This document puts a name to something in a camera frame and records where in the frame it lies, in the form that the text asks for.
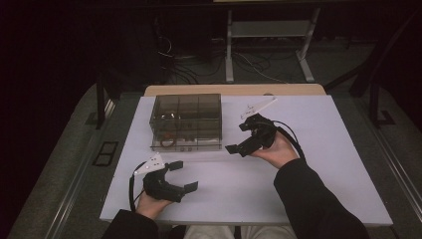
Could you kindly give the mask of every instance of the white tag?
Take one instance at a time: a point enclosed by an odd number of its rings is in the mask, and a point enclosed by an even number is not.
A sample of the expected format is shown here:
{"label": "white tag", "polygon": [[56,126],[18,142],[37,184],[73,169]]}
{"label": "white tag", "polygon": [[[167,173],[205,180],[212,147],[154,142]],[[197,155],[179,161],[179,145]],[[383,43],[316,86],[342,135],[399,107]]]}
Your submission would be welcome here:
{"label": "white tag", "polygon": [[142,167],[135,171],[133,175],[141,175],[144,173],[162,169],[164,167],[165,165],[162,161],[161,155],[159,154],[159,152],[157,152],[154,156],[150,157],[149,160]]}
{"label": "white tag", "polygon": [[267,108],[270,104],[274,103],[277,100],[276,97],[272,97],[269,100],[265,100],[263,102],[254,104],[252,106],[248,105],[248,107],[246,108],[245,112],[240,116],[240,118],[242,120],[251,117],[257,113],[259,113],[260,111],[262,111],[263,109]]}

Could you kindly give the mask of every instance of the metal stand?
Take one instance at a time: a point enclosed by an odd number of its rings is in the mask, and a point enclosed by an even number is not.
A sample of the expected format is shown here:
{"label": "metal stand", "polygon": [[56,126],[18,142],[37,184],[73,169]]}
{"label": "metal stand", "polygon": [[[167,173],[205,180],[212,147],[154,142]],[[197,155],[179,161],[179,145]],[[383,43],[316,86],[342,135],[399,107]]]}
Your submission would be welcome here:
{"label": "metal stand", "polygon": [[262,22],[233,22],[232,11],[228,12],[227,20],[227,52],[226,52],[226,82],[234,83],[232,38],[245,37],[305,37],[302,48],[297,51],[297,58],[304,72],[307,83],[314,83],[315,79],[306,60],[307,51],[317,25],[320,8],[315,8],[310,20],[303,21],[266,21]]}

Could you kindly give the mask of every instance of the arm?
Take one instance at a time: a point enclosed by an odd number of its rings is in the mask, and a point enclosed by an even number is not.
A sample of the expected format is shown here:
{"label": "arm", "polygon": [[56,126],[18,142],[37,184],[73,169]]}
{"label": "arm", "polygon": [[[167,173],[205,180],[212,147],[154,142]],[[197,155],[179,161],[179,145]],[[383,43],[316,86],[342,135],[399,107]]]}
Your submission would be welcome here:
{"label": "arm", "polygon": [[120,210],[103,238],[158,238],[158,227],[153,220],[170,203],[167,200],[156,200],[143,192],[136,211]]}
{"label": "arm", "polygon": [[298,238],[369,238],[363,224],[341,205],[317,173],[298,158],[280,133],[270,148],[259,149],[252,155],[280,169],[274,185]]}

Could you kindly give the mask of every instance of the person's left hand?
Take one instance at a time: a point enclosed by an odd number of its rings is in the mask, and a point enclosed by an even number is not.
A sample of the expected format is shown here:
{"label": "person's left hand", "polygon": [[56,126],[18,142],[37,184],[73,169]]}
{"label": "person's left hand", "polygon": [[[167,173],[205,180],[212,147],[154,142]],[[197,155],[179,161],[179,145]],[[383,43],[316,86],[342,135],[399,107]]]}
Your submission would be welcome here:
{"label": "person's left hand", "polygon": [[150,197],[144,191],[140,194],[136,213],[154,220],[162,212],[162,210],[164,210],[164,208],[171,203],[172,201],[157,200],[153,197]]}

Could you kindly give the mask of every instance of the white table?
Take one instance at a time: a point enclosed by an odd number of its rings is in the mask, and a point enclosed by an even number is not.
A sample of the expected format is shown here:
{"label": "white table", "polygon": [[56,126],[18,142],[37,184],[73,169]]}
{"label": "white table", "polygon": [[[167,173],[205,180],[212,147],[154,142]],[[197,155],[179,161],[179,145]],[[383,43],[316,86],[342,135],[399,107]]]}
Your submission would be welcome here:
{"label": "white table", "polygon": [[[265,96],[222,96],[223,147],[219,151],[162,153],[167,162],[183,160],[184,168],[167,172],[166,180],[183,185],[199,181],[197,191],[181,203],[168,206],[158,218],[170,224],[280,225],[289,219],[274,186],[277,170],[251,156],[229,154],[224,145],[249,136],[238,125],[247,104]],[[391,225],[369,175],[330,96],[277,96],[261,115],[287,123],[296,133],[308,164],[344,207],[365,225]],[[102,220],[111,221],[120,209],[129,209],[128,180],[133,170],[154,152],[149,148],[149,118],[155,97],[140,99],[114,178]],[[142,177],[135,181],[135,194]]]}

